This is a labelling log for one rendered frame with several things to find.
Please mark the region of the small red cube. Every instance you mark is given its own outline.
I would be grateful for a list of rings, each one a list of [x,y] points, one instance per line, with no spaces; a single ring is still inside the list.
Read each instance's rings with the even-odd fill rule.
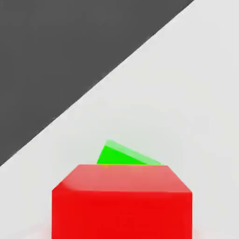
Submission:
[[[78,165],[52,190],[51,239],[192,239],[192,192],[168,167]]]

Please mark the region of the small green cube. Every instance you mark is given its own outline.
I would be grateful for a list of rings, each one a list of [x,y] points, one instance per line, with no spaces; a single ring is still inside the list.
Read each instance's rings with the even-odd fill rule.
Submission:
[[[131,150],[113,140],[107,140],[97,160],[105,165],[161,165],[160,162]]]

